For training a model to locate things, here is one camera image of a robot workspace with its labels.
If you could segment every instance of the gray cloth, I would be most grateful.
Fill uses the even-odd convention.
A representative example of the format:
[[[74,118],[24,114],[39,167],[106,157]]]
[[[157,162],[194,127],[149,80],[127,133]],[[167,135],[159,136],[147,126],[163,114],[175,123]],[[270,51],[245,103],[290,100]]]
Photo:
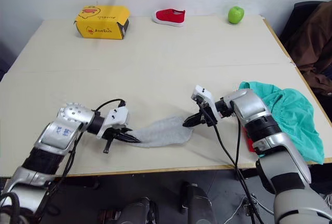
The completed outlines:
[[[129,143],[138,147],[158,147],[187,142],[192,134],[192,128],[183,127],[181,117],[171,117],[154,122],[146,128],[127,132],[138,138],[141,143]]]

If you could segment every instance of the white shoe sole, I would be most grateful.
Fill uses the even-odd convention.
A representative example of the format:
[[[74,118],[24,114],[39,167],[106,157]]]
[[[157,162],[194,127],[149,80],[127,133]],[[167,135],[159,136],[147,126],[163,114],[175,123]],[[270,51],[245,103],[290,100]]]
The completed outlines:
[[[169,21],[161,21],[156,16],[157,11],[155,11],[155,13],[152,16],[152,20],[154,22],[156,22],[156,23],[167,24],[167,25],[171,25],[171,26],[175,26],[175,27],[182,27],[184,25],[184,23],[185,23],[185,21],[183,21],[182,23],[174,23],[174,22],[169,22]]]

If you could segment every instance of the brown jacket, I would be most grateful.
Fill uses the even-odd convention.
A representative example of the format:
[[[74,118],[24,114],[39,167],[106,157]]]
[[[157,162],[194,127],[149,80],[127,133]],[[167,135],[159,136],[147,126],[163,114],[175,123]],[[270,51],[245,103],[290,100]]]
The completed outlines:
[[[332,63],[332,1],[321,3],[285,47],[313,91],[331,96],[332,80],[321,73]]]

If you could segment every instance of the white table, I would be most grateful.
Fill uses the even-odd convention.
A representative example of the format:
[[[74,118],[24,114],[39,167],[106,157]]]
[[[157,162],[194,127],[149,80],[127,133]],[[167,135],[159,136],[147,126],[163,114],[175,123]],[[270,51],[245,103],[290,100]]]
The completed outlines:
[[[196,29],[203,22],[211,25],[211,29]],[[130,127],[138,129],[168,116],[185,118],[196,113],[198,108],[190,99],[196,84],[218,98],[236,90],[243,80],[272,83],[303,93],[315,109],[314,121],[324,142],[325,161],[332,162],[330,123],[261,17],[247,17],[238,29],[217,17],[188,18],[184,29],[153,24],[147,18],[133,18],[122,41],[79,38],[72,30],[74,26],[61,28],[68,23],[44,22],[0,83],[0,176],[12,175],[22,164],[44,126],[66,102],[79,102],[93,109],[121,97],[127,101],[131,114]],[[219,35],[212,28],[217,23],[220,23]],[[140,31],[144,29],[150,35],[142,36]],[[254,30],[259,34],[249,38]],[[237,50],[232,49],[236,47],[234,32],[242,33]],[[203,33],[210,33],[210,37],[203,37]],[[232,41],[216,46],[214,38],[226,42],[223,34]],[[186,36],[182,45],[178,43],[181,35]],[[253,47],[242,43],[245,41]],[[218,128],[234,155],[236,120],[223,119]],[[197,126],[184,145],[138,148],[114,142],[106,155],[102,153],[105,142],[85,134],[70,174],[230,168],[214,131],[205,125]],[[242,140],[240,167],[254,167],[256,160],[257,156],[248,151]],[[61,174],[63,166],[64,162],[57,174]]]

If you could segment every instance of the floor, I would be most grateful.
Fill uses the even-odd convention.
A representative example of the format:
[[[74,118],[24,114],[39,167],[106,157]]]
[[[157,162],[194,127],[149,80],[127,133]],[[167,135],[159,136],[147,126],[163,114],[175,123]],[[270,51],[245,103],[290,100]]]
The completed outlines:
[[[219,224],[224,223],[240,204],[244,192],[233,171],[195,171],[102,176],[97,189],[64,185],[52,203],[61,213],[45,215],[42,224],[96,223],[98,211],[122,208],[137,198],[147,196],[159,206],[160,224],[187,223],[187,216],[178,212],[179,188],[183,181],[198,184],[212,201]],[[267,208],[273,209],[274,195],[261,185],[259,177],[247,181],[251,193]],[[264,223],[274,223],[273,216],[259,209]],[[228,223],[251,223],[243,208]]]

